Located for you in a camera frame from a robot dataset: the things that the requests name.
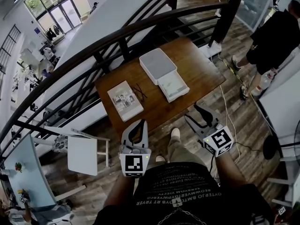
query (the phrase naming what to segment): glass door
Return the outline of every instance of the glass door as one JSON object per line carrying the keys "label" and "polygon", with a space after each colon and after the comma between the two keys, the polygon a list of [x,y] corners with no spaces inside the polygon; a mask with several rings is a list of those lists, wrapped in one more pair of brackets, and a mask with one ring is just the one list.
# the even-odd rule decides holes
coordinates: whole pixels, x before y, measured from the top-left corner
{"label": "glass door", "polygon": [[59,26],[61,27],[64,33],[67,33],[70,30],[72,30],[70,23],[65,18],[60,7],[56,7],[55,9],[51,10],[51,14],[56,20],[56,22],[59,24]]}
{"label": "glass door", "polygon": [[255,31],[263,19],[272,0],[242,0],[236,13],[250,30]]}
{"label": "glass door", "polygon": [[77,27],[79,24],[81,24],[81,20],[76,13],[74,6],[70,0],[67,0],[61,4],[67,18],[71,22],[71,25],[73,28]]}

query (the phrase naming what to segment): potted plant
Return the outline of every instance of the potted plant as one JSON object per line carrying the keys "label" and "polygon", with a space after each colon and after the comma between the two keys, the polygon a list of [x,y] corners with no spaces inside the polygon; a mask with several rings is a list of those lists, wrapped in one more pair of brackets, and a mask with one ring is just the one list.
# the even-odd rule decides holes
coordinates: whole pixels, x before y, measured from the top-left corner
{"label": "potted plant", "polygon": [[22,172],[22,164],[20,164],[20,163],[15,163],[15,170],[16,170],[16,171],[19,171],[19,172]]}

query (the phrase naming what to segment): wooden table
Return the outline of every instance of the wooden table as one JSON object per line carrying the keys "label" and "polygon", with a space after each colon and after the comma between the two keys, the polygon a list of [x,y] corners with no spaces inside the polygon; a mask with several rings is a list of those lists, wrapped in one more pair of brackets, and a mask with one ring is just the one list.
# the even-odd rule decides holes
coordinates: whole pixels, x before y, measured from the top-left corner
{"label": "wooden table", "polygon": [[[197,46],[189,39],[178,38],[162,45],[160,48],[177,66],[177,72],[190,88],[187,94],[173,102],[168,103],[161,89],[154,85],[144,72],[138,58],[120,66],[95,82],[104,108],[120,138],[123,131],[131,123],[142,118],[146,119],[149,131],[155,129],[187,109],[225,81],[218,69],[208,62],[204,54],[200,53]],[[147,96],[144,102],[140,101],[144,111],[126,122],[122,121],[107,93],[107,91],[123,81],[127,81],[131,88],[138,88],[136,85],[138,84],[142,92]]]}

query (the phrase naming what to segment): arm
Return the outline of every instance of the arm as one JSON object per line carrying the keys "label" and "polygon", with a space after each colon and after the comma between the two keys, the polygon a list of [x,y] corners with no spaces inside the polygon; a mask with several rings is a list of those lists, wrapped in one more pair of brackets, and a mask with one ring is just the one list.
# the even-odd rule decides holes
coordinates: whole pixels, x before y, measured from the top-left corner
{"label": "arm", "polygon": [[228,151],[220,155],[219,157],[216,157],[216,165],[223,187],[239,188],[243,185],[248,184],[243,174],[235,165]]}
{"label": "arm", "polygon": [[30,209],[28,207],[27,202],[24,203],[25,206],[25,216],[24,219],[26,222],[30,223],[31,222],[31,213],[30,213]]}
{"label": "arm", "polygon": [[120,174],[104,203],[104,207],[129,203],[133,196],[134,186],[134,178],[124,177],[123,174]]}

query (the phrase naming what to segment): white chair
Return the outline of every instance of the white chair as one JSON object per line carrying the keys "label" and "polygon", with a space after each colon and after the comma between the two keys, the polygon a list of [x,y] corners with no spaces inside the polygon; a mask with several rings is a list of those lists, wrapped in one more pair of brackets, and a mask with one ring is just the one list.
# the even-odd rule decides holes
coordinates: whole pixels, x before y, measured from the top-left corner
{"label": "white chair", "polygon": [[285,162],[288,179],[268,178],[267,181],[288,185],[289,189],[284,201],[272,199],[272,202],[292,208],[300,200],[300,166],[297,157],[283,157],[280,161]]}
{"label": "white chair", "polygon": [[[48,127],[44,129],[67,136],[67,164],[71,171],[94,175],[109,169],[108,138],[95,137],[74,128]],[[105,141],[105,152],[98,151],[98,141]],[[53,141],[34,138],[34,142],[51,145]],[[105,156],[105,168],[98,171],[98,155]]]}

